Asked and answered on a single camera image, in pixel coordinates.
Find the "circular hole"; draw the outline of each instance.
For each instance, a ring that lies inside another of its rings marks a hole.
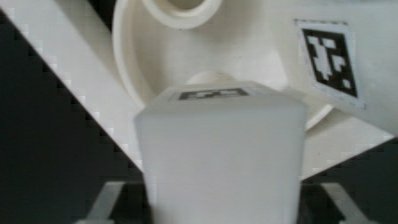
[[[180,8],[180,9],[194,9],[205,2],[205,0],[168,0],[171,4]]]

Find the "small label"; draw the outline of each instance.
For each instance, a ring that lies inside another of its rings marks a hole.
[[[365,108],[354,72],[352,37],[345,23],[297,20],[315,87]]]
[[[230,97],[240,97],[240,96],[249,96],[249,93],[242,88],[212,89],[212,90],[184,92],[180,95],[180,100],[203,100],[203,99],[230,98]]]

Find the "white rectangular block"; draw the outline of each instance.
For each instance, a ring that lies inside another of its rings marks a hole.
[[[173,87],[136,127],[155,224],[294,224],[304,104],[253,82]]]

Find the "white plastic block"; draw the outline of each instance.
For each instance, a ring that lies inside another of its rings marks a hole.
[[[136,127],[155,224],[294,224],[304,103],[253,82],[173,87]]]

